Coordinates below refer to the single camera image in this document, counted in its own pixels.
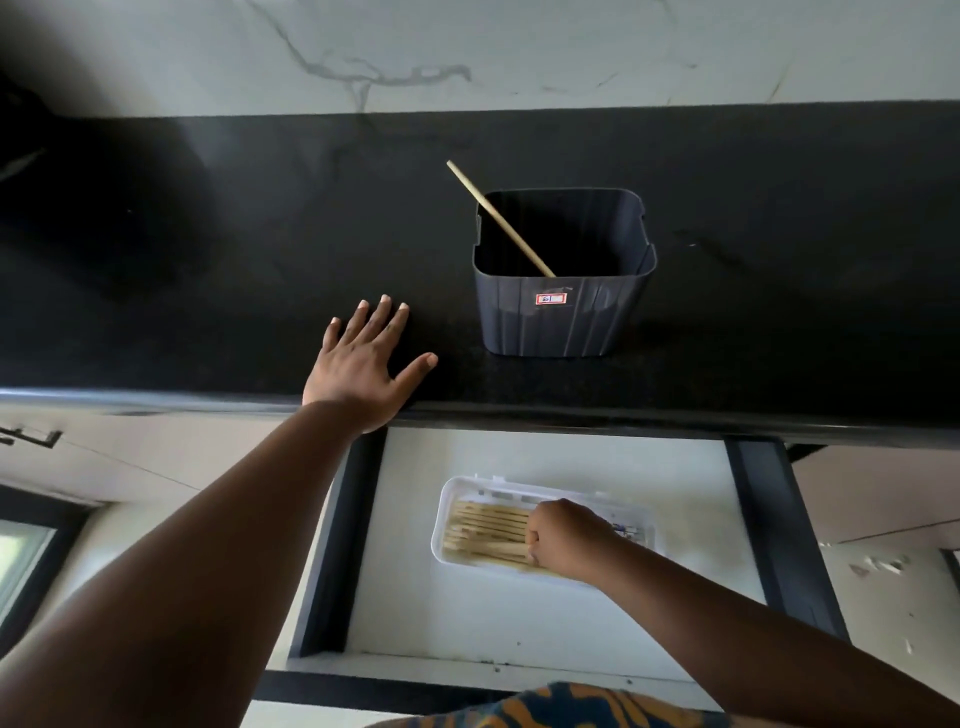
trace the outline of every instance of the white marble backsplash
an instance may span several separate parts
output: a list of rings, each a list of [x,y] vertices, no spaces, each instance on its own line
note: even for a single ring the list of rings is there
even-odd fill
[[[3,0],[75,116],[960,98],[951,0]]]

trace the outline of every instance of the orange and blue clothing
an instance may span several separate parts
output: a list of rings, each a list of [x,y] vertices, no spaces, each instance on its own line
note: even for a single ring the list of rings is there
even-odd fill
[[[408,718],[394,725],[403,728],[760,728],[776,724],[678,708],[632,692],[552,683],[496,703],[445,715]]]

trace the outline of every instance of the cabinet door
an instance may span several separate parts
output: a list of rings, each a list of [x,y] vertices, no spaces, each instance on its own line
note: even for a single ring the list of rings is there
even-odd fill
[[[181,413],[131,416],[71,409],[0,409],[0,425],[28,425],[44,432],[59,429],[66,444],[192,488],[205,488],[280,422],[279,417]]]
[[[25,432],[40,438],[45,434],[32,428]],[[174,480],[62,439],[52,449],[23,442],[0,445],[0,482],[104,502],[183,499],[196,493]]]
[[[793,471],[820,541],[836,544],[960,519],[956,450],[831,445],[794,463]]]

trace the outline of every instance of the dark gray bin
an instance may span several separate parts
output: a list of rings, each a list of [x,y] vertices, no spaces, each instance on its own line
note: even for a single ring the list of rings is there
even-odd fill
[[[657,267],[640,198],[592,188],[487,198],[557,277],[543,276],[478,206],[473,274],[484,346],[511,356],[609,352]]]

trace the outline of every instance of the bamboo skewer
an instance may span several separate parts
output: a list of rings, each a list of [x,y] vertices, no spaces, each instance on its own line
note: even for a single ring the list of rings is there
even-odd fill
[[[498,539],[500,541],[508,541],[514,543],[520,543],[523,541],[523,536],[519,534],[506,533],[504,531],[497,531],[493,528],[485,528],[483,526],[477,525],[462,525],[460,523],[452,523],[446,528],[447,532],[455,533],[466,533],[473,536],[483,536],[485,538]]]
[[[444,533],[444,548],[474,561],[543,573],[529,561],[526,527],[530,511],[525,508],[475,503],[454,504]]]
[[[494,531],[503,531],[505,533],[516,533],[519,536],[523,536],[527,532],[527,527],[521,523],[514,521],[498,521],[497,519],[487,519],[482,516],[458,516],[456,517],[456,523],[461,525],[479,525],[484,528],[492,528]]]
[[[537,269],[547,276],[549,279],[554,279],[556,276],[553,271],[543,262],[542,258],[534,252],[534,249],[527,245],[526,240],[520,237],[520,233],[514,230],[514,227],[508,223],[503,215],[496,211],[496,207],[490,204],[490,200],[484,197],[483,192],[476,188],[476,186],[467,179],[467,176],[460,171],[460,168],[454,164],[452,161],[448,161],[446,166],[450,168],[450,171],[457,176],[457,179],[460,180],[460,183],[467,188],[467,191],[473,195],[473,199],[477,201],[477,204],[485,209],[497,225],[507,233],[507,236],[510,237],[516,243],[516,246],[523,251],[523,254],[529,258],[530,262],[537,266]]]
[[[463,548],[477,551],[487,551],[497,556],[519,556],[526,559],[530,547],[523,542],[513,541],[485,541],[483,539],[454,539],[451,534],[446,535],[444,544],[452,544],[451,548]]]
[[[498,518],[502,521],[520,523],[524,526],[526,526],[527,519],[530,517],[530,511],[525,511],[521,508],[511,508],[508,510],[502,508],[502,506],[487,507],[482,503],[470,503],[467,501],[461,501],[453,506],[453,512],[461,516],[476,515]]]

